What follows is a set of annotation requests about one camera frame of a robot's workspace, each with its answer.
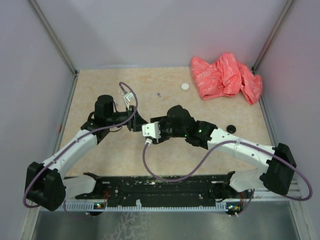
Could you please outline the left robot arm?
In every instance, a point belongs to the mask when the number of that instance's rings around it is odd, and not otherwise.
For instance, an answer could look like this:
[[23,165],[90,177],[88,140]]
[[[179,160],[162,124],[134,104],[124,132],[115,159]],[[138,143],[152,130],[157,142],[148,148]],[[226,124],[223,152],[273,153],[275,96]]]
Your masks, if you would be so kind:
[[95,176],[86,173],[66,178],[67,173],[110,133],[111,128],[127,126],[129,131],[140,132],[145,124],[147,121],[140,116],[136,105],[118,111],[112,96],[99,96],[94,111],[69,143],[43,162],[28,166],[22,200],[24,206],[55,211],[67,200],[83,194],[95,199],[101,197],[104,186]]

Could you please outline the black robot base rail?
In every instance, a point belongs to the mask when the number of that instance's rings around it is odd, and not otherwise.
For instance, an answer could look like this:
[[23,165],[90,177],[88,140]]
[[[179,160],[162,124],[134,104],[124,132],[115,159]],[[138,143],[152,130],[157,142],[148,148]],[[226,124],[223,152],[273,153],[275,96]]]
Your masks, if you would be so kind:
[[151,176],[97,176],[90,193],[77,195],[77,200],[102,200],[108,207],[214,207],[223,200],[249,199],[252,193],[241,193],[228,185],[230,174],[193,175],[179,182],[165,182]]

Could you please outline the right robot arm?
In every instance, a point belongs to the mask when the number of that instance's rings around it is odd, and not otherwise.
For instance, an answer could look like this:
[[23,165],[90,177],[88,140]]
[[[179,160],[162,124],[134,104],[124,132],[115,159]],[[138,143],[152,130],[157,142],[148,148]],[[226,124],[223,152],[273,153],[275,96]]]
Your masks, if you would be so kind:
[[181,105],[171,107],[165,116],[152,118],[142,128],[142,134],[154,144],[170,138],[184,138],[194,147],[220,151],[254,166],[253,170],[230,174],[223,185],[223,192],[229,198],[262,187],[285,196],[297,166],[287,145],[269,146],[237,137],[213,123],[195,120]]

